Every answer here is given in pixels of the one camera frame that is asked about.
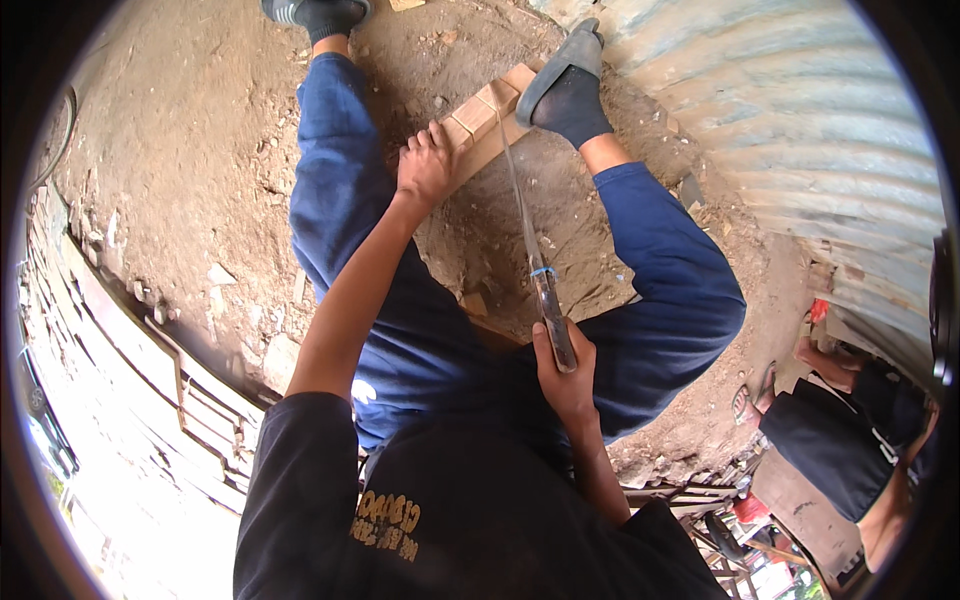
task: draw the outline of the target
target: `dirt ground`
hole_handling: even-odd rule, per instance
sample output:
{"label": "dirt ground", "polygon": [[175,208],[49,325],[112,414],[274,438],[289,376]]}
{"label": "dirt ground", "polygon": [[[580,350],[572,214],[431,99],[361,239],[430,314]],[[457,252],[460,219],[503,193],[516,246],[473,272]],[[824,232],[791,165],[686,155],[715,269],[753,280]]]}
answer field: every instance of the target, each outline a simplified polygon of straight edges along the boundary
{"label": "dirt ground", "polygon": [[[370,110],[392,164],[430,118],[516,63],[546,60],[564,38],[508,0],[429,0],[399,13],[386,0],[376,5],[351,50],[369,75]],[[234,357],[245,356],[246,374],[233,376],[263,392],[264,348],[280,333],[301,341],[314,305],[309,286],[293,300],[298,264],[287,225],[306,34],[268,21],[251,0],[138,2],[115,23],[76,78],[80,116],[55,179],[89,215],[90,230],[107,233],[116,211],[116,243],[104,242],[103,259],[128,290],[141,280],[148,304],[162,297],[178,337],[213,368],[229,375]],[[456,39],[445,43],[445,32]],[[806,261],[789,239],[757,227],[696,140],[665,127],[656,102],[612,71],[602,100],[628,149],[665,186],[696,174],[706,205],[695,219],[730,260],[749,304],[717,363],[610,448],[625,483],[681,480],[751,445],[755,433],[734,426],[729,404],[743,381],[757,386],[767,363],[792,348],[809,305]],[[579,155],[540,131],[514,152],[542,249],[560,274],[564,312],[579,321],[629,300],[633,274],[613,252]],[[435,210],[416,240],[437,280],[458,295],[480,291],[492,323],[528,338],[536,309],[519,233],[501,156]],[[221,286],[222,311],[211,311],[214,262],[237,279]]]}

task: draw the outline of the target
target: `blue pants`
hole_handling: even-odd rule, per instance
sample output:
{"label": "blue pants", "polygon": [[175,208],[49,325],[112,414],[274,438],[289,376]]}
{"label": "blue pants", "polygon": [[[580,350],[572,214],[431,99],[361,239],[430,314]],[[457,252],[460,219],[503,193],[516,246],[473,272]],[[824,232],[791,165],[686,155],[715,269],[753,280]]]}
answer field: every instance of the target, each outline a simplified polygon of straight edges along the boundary
{"label": "blue pants", "polygon": [[[301,158],[290,226],[318,300],[396,189],[363,96],[363,73],[337,54],[314,59],[297,92]],[[739,331],[746,303],[724,255],[642,163],[593,179],[616,253],[642,296],[579,323],[597,346],[594,401],[609,444],[653,420],[707,370]],[[360,445],[374,449],[407,425],[449,418],[497,423],[537,451],[563,448],[536,364],[529,345],[491,355],[411,241],[357,366],[368,389],[367,402],[354,402]]]}

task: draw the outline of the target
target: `wall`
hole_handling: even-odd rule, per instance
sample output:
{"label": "wall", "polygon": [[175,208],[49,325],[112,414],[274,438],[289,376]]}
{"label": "wall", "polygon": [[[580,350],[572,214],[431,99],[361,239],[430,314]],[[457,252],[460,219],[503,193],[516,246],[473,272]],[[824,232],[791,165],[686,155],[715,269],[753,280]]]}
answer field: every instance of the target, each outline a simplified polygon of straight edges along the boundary
{"label": "wall", "polygon": [[531,0],[570,29],[597,16],[604,60],[693,135],[760,224],[835,265],[818,295],[929,347],[944,226],[924,125],[841,0]]}

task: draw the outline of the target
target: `saw handle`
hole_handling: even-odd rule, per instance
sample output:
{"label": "saw handle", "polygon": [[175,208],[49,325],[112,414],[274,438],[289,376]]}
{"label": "saw handle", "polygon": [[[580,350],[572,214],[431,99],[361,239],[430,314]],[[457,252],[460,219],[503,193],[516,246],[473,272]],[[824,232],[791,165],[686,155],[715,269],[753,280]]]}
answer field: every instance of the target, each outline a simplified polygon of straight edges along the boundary
{"label": "saw handle", "polygon": [[541,269],[534,273],[534,287],[537,289],[540,316],[546,325],[546,332],[550,336],[550,345],[553,347],[553,358],[559,372],[574,372],[577,369],[577,357],[570,344],[570,333],[566,330],[564,314],[560,312],[560,303],[557,301],[557,288],[554,285],[554,275],[549,269]]}

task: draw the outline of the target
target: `hand saw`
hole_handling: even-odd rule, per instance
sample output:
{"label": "hand saw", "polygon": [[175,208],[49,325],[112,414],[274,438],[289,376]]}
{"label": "hand saw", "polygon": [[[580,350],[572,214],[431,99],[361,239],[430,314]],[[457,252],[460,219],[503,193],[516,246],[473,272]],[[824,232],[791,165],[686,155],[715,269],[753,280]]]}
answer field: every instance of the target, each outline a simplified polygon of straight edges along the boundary
{"label": "hand saw", "polygon": [[516,178],[516,166],[514,165],[514,155],[510,152],[510,140],[507,139],[507,131],[503,129],[503,120],[500,117],[500,101],[496,97],[495,90],[491,89],[491,92],[496,110],[496,124],[500,126],[500,135],[503,137],[503,154],[507,157],[510,180],[514,183],[514,198],[516,199],[516,207],[520,212],[520,222],[523,225],[523,244],[526,246],[527,260],[530,264],[530,278],[533,280],[534,289],[537,291],[537,306],[540,308],[540,317],[543,319],[546,331],[550,336],[557,370],[573,372],[577,369],[577,357],[573,353],[570,334],[566,330],[566,321],[564,321],[564,315],[560,312],[560,304],[557,301],[557,273],[552,267],[543,264],[543,255],[540,253],[540,246],[537,244],[534,224],[530,219],[527,205],[523,201],[519,180]]}

